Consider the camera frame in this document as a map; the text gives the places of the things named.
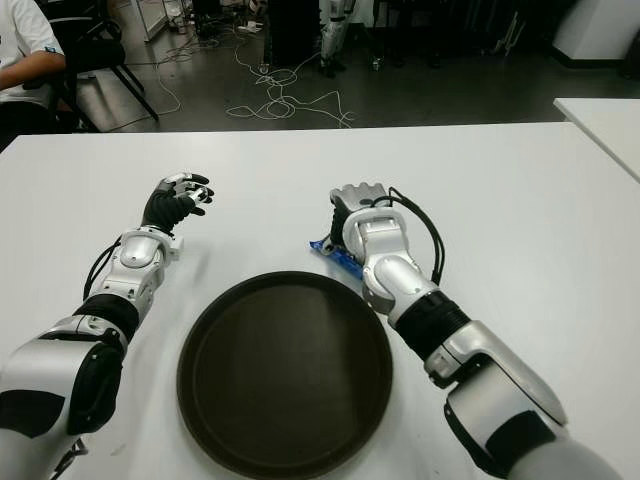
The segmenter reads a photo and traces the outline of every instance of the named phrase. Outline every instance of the white tabletop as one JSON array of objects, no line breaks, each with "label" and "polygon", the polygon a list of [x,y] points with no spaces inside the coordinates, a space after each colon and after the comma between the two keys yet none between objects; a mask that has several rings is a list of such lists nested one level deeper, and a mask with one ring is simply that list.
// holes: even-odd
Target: white tabletop
[{"label": "white tabletop", "polygon": [[[176,233],[173,264],[125,362],[118,409],[73,467],[85,480],[237,479],[183,426],[182,342],[227,288],[274,270],[357,282],[307,241],[329,228],[331,188],[394,185],[432,216],[447,247],[442,287],[562,399],[573,435],[637,475],[640,189],[571,123],[351,131],[20,138],[0,156],[0,363],[70,314],[97,253],[135,226],[156,182],[208,175],[215,203]],[[406,215],[412,252],[431,241]],[[443,418],[445,392],[388,330],[390,404],[378,431],[327,478],[488,478]]]},{"label": "white tabletop", "polygon": [[640,100],[557,98],[553,103],[640,182]]}]

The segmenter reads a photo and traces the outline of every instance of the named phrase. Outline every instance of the dark brown tray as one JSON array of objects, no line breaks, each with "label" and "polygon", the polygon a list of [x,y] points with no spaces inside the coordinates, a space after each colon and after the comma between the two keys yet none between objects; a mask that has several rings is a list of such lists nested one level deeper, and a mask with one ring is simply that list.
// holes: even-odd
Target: dark brown tray
[{"label": "dark brown tray", "polygon": [[182,350],[178,398],[216,462],[252,478],[303,479],[366,443],[391,380],[385,331],[357,294],[320,275],[278,272],[202,313]]}]

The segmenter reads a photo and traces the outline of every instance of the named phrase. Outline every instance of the gray floor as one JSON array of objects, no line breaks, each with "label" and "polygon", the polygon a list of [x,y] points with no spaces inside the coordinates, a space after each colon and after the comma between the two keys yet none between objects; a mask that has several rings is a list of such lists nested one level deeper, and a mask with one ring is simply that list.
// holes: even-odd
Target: gray floor
[{"label": "gray floor", "polygon": [[[151,43],[142,40],[130,7],[120,9],[124,44],[130,64],[155,62],[168,49],[184,45],[191,33],[161,32]],[[259,108],[268,101],[265,86],[235,61],[238,40],[225,35],[221,45],[194,53],[190,60],[159,67],[164,84],[182,103],[176,113],[118,129],[121,132],[225,131],[336,128],[330,117],[298,111],[288,119],[260,120],[230,117],[233,106]],[[640,98],[640,82],[624,80],[614,70],[571,70],[542,54],[514,53],[508,58],[468,56],[448,59],[431,70],[418,56],[406,65],[370,68],[363,42],[351,41],[343,53],[348,70],[335,79],[323,77],[313,66],[300,70],[299,80],[285,94],[309,101],[338,90],[343,110],[354,112],[353,127],[399,127],[475,123],[544,122],[562,120],[553,107],[556,97]],[[257,66],[262,57],[261,36],[238,49],[239,56]],[[158,112],[171,110],[175,100],[159,85],[152,65],[132,66],[146,86],[146,96]],[[96,124],[111,130],[145,115],[129,92],[110,72],[97,72],[80,84],[80,101]],[[318,104],[337,114],[335,96]]]}]

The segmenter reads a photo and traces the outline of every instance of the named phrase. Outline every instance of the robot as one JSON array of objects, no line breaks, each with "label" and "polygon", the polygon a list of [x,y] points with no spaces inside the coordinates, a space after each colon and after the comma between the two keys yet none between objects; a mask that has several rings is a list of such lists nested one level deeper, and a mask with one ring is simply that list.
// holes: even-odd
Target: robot
[{"label": "robot", "polygon": [[[190,213],[204,214],[197,205],[211,203],[207,183],[188,173],[160,182],[140,228],[98,259],[111,270],[94,291],[100,270],[92,271],[84,304],[11,356],[0,374],[0,480],[57,478],[86,453],[80,436],[111,418],[127,347],[182,248],[171,232]],[[455,384],[444,415],[479,468],[510,480],[621,479],[570,438],[567,416],[546,383],[440,290],[444,249],[424,212],[380,184],[347,185],[330,199],[335,209],[324,252],[343,252],[362,267],[365,300],[387,315],[437,387]],[[418,214],[432,233],[431,280],[411,257],[405,221],[392,202]]]},{"label": "robot", "polygon": [[80,436],[113,415],[127,347],[182,250],[173,227],[204,215],[198,205],[213,195],[207,183],[190,173],[162,180],[141,226],[98,258],[111,271],[90,292],[100,272],[92,269],[83,305],[11,355],[0,373],[0,480],[57,478],[87,453]]},{"label": "robot", "polygon": [[[444,248],[417,205],[381,184],[331,191],[335,206],[323,250],[347,252],[362,266],[363,297],[423,361],[439,388],[451,430],[476,466],[510,480],[621,480],[598,455],[572,440],[551,388],[489,328],[472,321],[438,287]],[[396,201],[432,233],[436,266],[427,280],[409,253]]]},{"label": "robot", "polygon": [[349,18],[353,14],[356,0],[330,0],[329,23],[322,28],[322,48],[320,51],[320,70],[328,77],[334,77],[336,71],[345,67],[336,60],[347,36]]}]

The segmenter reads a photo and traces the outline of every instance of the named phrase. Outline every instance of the blue package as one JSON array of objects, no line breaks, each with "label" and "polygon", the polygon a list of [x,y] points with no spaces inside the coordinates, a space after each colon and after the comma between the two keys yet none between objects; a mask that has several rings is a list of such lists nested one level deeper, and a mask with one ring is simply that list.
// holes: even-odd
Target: blue package
[{"label": "blue package", "polygon": [[358,280],[362,280],[362,267],[358,262],[354,260],[354,258],[342,248],[334,248],[333,251],[325,255],[322,250],[322,245],[324,244],[324,240],[318,240],[317,242],[309,242],[309,246],[320,252],[320,254],[324,257],[328,257],[342,268],[344,268],[351,275],[356,277]]}]

